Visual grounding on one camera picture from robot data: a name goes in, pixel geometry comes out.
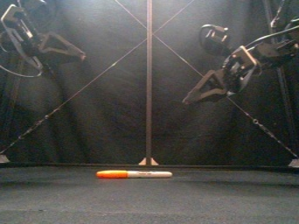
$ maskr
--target diagonal cable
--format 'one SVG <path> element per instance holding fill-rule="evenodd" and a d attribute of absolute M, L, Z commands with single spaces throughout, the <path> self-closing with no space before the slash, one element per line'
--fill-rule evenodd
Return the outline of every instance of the diagonal cable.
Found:
<path fill-rule="evenodd" d="M 11 142 L 11 144 L 0 151 L 0 155 L 4 154 L 16 143 L 19 143 L 27 135 L 29 135 L 48 120 L 52 115 L 68 104 L 68 102 L 90 87 L 90 85 L 102 77 L 110 69 L 136 50 L 136 48 L 146 42 L 146 39 L 116 60 L 116 62 L 88 82 L 88 84 L 64 101 L 64 103 L 48 114 L 44 116 L 44 118 L 37 121 L 29 129 Z"/>

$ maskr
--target orange marker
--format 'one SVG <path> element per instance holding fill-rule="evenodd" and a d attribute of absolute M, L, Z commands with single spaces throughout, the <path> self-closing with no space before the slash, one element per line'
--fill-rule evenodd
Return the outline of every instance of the orange marker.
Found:
<path fill-rule="evenodd" d="M 168 171 L 99 171 L 100 179 L 168 179 L 172 173 Z"/>

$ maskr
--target cable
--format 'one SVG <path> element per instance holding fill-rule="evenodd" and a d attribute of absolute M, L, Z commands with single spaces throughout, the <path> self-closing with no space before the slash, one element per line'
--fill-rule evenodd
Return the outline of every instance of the cable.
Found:
<path fill-rule="evenodd" d="M 299 30 L 299 25 L 295 26 L 294 28 L 288 29 L 288 30 L 276 32 L 276 33 L 270 34 L 270 35 L 267 35 L 267 36 L 264 36 L 264 37 L 262 37 L 262 38 L 258 38 L 258 39 L 254 40 L 250 44 L 247 44 L 246 48 L 250 48 L 254 44 L 262 42 L 263 40 L 267 40 L 267 39 L 279 37 L 279 36 L 282 36 L 282 35 L 284 35 L 284 34 L 287 34 L 287 33 L 290 33 L 290 32 L 294 32 L 294 31 L 296 31 L 296 30 Z"/>

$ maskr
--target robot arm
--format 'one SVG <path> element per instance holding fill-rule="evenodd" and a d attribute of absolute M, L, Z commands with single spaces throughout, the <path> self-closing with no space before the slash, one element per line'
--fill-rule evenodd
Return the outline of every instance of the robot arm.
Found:
<path fill-rule="evenodd" d="M 224 60 L 220 70 L 207 72 L 183 99 L 183 103 L 215 102 L 220 98 L 239 93 L 258 70 L 280 67 L 295 57 L 299 48 L 298 31 L 299 26 L 259 38 L 247 46 L 240 46 Z M 287 33 L 290 33 L 291 39 L 276 44 L 264 42 L 266 39 Z"/>

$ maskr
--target vertical pole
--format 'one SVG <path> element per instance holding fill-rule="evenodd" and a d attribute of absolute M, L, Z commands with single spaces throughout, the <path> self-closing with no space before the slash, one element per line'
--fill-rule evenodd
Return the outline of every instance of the vertical pole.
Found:
<path fill-rule="evenodd" d="M 147 0 L 147 89 L 146 89 L 146 165 L 152 164 L 152 61 L 154 2 Z"/>
<path fill-rule="evenodd" d="M 271 1 L 264 0 L 264 8 L 266 8 L 266 19 L 268 23 L 268 32 L 272 34 L 275 32 L 275 29 L 271 27 L 271 21 L 274 20 L 274 13 L 271 9 Z M 291 139 L 291 148 L 298 149 L 299 147 L 299 141 L 296 139 L 296 129 L 295 129 L 295 116 L 292 112 L 292 106 L 291 106 L 291 100 L 288 95 L 288 86 L 286 81 L 286 72 L 282 67 L 276 69 L 279 84 L 280 84 L 280 90 L 282 90 L 282 96 L 284 101 L 284 113 L 286 113 L 286 119 L 287 119 L 287 128 L 288 128 L 288 135 Z"/>

